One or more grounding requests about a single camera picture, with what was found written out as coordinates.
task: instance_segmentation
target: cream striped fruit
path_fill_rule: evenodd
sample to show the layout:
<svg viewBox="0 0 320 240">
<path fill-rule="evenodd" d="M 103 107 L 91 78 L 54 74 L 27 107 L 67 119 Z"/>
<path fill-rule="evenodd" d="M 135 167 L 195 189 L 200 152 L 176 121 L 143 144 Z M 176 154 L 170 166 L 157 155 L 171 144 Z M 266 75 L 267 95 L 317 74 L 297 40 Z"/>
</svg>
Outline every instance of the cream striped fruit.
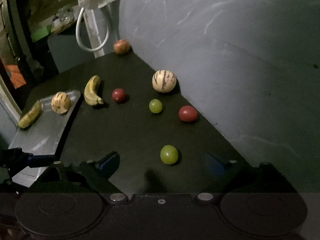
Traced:
<svg viewBox="0 0 320 240">
<path fill-rule="evenodd" d="M 66 92 L 56 93 L 51 100 L 51 108 L 58 114 L 68 112 L 71 106 L 71 99 Z"/>
<path fill-rule="evenodd" d="M 177 77 L 169 70 L 158 70 L 152 77 L 153 88 L 161 93 L 170 92 L 177 83 Z"/>
</svg>

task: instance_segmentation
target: metal tray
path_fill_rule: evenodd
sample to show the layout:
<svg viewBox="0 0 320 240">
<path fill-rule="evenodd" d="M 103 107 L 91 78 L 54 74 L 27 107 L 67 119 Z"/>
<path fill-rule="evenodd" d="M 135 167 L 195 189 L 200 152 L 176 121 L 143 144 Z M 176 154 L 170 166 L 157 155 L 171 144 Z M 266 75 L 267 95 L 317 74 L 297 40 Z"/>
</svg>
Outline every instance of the metal tray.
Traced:
<svg viewBox="0 0 320 240">
<path fill-rule="evenodd" d="M 54 95 L 40 99 L 42 113 L 28 129 L 18 128 L 9 149 L 21 147 L 23 152 L 33 155 L 53 155 L 56 153 L 62 133 L 75 109 L 81 93 L 78 90 L 68 91 L 71 107 L 66 114 L 60 115 L 52 111 L 51 100 Z M 45 171 L 46 167 L 26 167 L 15 176 L 12 181 L 25 187 L 30 187 Z"/>
</svg>

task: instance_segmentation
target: dark tabletop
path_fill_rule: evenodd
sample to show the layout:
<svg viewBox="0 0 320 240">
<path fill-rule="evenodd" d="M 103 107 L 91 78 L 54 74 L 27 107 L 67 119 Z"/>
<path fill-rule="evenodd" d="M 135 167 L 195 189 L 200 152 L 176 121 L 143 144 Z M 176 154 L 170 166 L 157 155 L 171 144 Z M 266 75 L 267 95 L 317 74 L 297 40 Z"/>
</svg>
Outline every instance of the dark tabletop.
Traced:
<svg viewBox="0 0 320 240">
<path fill-rule="evenodd" d="M 205 167 L 207 152 L 228 160 L 243 158 L 203 116 L 196 123 L 181 122 L 178 111 L 190 103 L 178 87 L 168 94 L 156 92 L 152 88 L 153 74 L 154 70 L 134 53 L 112 53 L 35 87 L 24 112 L 36 100 L 59 91 L 77 89 L 83 93 L 88 80 L 99 75 L 100 95 L 108 107 L 96 109 L 81 102 L 60 160 L 65 165 L 78 165 L 116 151 L 120 154 L 120 167 L 109 181 L 123 192 L 199 192 L 213 182 Z M 129 95 L 126 103 L 111 100 L 116 88 Z M 149 111 L 149 102 L 154 98 L 164 106 L 161 114 Z M 160 159 L 160 150 L 167 144 L 179 151 L 177 165 L 166 165 Z"/>
</svg>

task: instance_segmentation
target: green fruit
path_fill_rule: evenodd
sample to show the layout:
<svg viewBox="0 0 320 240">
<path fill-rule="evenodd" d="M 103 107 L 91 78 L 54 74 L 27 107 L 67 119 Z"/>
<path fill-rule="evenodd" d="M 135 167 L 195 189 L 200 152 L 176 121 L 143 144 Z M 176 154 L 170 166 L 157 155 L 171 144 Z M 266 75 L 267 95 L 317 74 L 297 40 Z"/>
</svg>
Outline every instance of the green fruit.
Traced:
<svg viewBox="0 0 320 240">
<path fill-rule="evenodd" d="M 165 164 L 174 164 L 178 160 L 178 151 L 172 145 L 166 145 L 161 149 L 160 158 Z"/>
<path fill-rule="evenodd" d="M 149 103 L 149 109 L 154 114 L 159 114 L 162 110 L 162 103 L 158 99 L 152 99 Z"/>
</svg>

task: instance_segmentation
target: orange cloth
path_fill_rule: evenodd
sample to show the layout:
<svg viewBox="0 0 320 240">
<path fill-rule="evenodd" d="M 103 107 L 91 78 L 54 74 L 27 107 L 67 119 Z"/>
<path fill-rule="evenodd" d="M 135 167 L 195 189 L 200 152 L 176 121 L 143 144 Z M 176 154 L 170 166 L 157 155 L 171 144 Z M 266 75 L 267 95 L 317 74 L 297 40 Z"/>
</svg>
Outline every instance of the orange cloth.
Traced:
<svg viewBox="0 0 320 240">
<path fill-rule="evenodd" d="M 20 73 L 20 70 L 17 65 L 5 65 L 4 68 L 6 69 L 6 71 L 10 72 L 10 80 L 15 89 L 26 84 L 26 81 Z"/>
</svg>

